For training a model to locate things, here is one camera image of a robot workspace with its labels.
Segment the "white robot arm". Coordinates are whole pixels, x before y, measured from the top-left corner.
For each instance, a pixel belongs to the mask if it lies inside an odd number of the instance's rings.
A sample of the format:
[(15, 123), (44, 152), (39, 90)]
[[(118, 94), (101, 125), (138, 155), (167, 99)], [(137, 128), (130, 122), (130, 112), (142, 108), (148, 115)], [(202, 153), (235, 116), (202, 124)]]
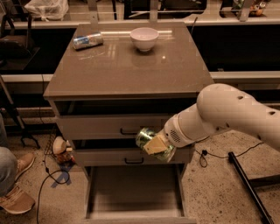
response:
[(136, 143), (167, 161), (177, 148), (226, 130), (251, 135), (280, 151), (280, 111), (226, 84), (203, 88), (194, 105), (171, 117), (158, 133), (142, 129)]

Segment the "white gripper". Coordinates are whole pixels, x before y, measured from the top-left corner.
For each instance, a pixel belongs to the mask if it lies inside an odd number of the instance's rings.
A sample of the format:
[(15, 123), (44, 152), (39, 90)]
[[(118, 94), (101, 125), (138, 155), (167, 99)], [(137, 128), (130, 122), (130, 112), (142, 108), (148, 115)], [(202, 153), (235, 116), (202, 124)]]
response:
[(148, 136), (143, 149), (149, 154), (156, 154), (168, 149), (169, 141), (178, 148), (194, 142), (192, 139), (193, 119), (189, 115), (176, 114), (164, 125), (165, 136)]

